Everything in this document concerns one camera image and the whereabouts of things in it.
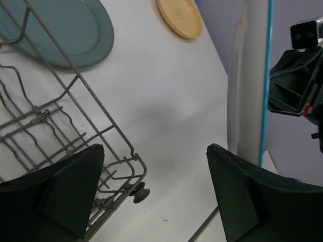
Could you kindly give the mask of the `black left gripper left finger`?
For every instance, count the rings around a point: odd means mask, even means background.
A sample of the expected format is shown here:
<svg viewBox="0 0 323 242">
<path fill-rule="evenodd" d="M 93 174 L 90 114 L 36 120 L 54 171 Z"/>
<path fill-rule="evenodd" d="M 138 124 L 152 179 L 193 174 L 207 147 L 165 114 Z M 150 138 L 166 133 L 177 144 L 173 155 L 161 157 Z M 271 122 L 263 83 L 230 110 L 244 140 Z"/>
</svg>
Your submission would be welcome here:
<svg viewBox="0 0 323 242">
<path fill-rule="evenodd" d="M 1 184 L 1 241 L 82 241 L 104 161 L 94 144 Z"/>
</svg>

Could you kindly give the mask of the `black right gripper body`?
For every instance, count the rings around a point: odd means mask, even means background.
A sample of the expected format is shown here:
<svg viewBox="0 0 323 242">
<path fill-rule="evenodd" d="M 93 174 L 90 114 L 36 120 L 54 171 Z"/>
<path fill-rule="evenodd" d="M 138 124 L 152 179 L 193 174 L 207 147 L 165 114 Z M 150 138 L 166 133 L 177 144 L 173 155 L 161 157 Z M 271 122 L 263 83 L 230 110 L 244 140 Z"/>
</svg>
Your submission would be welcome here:
<svg viewBox="0 0 323 242">
<path fill-rule="evenodd" d="M 268 109 L 303 116 L 318 127 L 311 134 L 322 151 L 322 47 L 286 50 L 270 71 Z"/>
</svg>

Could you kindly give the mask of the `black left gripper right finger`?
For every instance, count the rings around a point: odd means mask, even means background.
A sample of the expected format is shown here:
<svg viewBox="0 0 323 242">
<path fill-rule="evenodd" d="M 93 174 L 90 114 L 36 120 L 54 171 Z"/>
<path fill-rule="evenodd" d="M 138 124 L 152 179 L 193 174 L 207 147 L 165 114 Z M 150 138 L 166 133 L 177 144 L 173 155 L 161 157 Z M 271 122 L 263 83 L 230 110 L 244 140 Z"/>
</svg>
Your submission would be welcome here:
<svg viewBox="0 0 323 242">
<path fill-rule="evenodd" d="M 251 164 L 218 144 L 207 161 L 227 241 L 322 241 L 322 187 Z"/>
</svg>

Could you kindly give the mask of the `white watermelon pattern plate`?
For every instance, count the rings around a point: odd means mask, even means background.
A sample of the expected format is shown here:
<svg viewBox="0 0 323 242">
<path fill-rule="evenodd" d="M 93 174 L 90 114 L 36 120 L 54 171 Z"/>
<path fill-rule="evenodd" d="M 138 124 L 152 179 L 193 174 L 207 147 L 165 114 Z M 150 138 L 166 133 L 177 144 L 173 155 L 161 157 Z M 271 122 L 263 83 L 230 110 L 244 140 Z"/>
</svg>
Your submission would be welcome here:
<svg viewBox="0 0 323 242">
<path fill-rule="evenodd" d="M 228 150 L 258 166 L 265 144 L 272 15 L 272 1 L 245 1 L 228 69 Z"/>
</svg>

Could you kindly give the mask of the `teal blue plate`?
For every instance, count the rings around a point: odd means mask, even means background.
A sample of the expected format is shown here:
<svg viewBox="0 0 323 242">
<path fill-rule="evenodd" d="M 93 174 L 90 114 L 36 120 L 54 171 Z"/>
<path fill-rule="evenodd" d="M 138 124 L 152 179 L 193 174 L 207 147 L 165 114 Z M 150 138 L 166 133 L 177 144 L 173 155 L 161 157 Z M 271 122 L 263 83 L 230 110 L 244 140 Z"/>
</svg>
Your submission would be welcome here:
<svg viewBox="0 0 323 242">
<path fill-rule="evenodd" d="M 111 19 L 100 1 L 30 1 L 33 9 L 70 58 L 73 65 L 85 68 L 103 61 L 114 44 L 114 30 Z M 15 44 L 20 52 L 38 59 L 39 50 L 44 58 L 58 68 L 70 69 L 50 36 L 33 13 L 26 25 L 26 34 Z"/>
</svg>

